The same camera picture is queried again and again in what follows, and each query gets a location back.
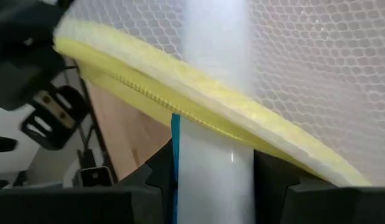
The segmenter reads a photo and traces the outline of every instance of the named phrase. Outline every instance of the white mesh netting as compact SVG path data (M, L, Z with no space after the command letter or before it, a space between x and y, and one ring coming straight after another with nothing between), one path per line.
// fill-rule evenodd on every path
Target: white mesh netting
M183 5L76 0L67 17L112 26L183 59ZM385 0L251 0L249 20L250 97L385 185Z

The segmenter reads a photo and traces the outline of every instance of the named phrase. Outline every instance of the black plastic bracket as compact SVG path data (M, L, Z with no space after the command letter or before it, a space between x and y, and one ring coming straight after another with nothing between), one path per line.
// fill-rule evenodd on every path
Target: black plastic bracket
M21 123L21 131L48 150L62 149L88 114L84 98L70 86L50 85L29 104L35 110Z

